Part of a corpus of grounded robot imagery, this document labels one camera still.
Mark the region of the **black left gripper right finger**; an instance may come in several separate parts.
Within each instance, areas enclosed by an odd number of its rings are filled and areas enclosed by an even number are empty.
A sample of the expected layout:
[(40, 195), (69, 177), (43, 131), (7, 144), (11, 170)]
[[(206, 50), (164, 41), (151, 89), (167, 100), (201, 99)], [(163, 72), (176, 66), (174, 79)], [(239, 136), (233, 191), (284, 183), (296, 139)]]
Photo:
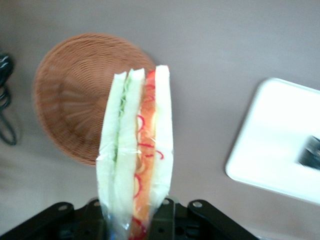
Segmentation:
[(151, 221), (150, 240), (173, 240), (175, 238), (175, 206), (172, 199), (163, 200)]

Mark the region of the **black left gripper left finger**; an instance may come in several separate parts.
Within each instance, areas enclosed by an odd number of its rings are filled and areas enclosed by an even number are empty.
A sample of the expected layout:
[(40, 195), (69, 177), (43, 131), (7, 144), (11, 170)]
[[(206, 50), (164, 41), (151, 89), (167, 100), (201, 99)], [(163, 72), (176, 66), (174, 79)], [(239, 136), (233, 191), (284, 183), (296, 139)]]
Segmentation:
[(73, 210), (69, 219), (58, 227), (58, 240), (106, 240), (107, 228), (97, 198)]

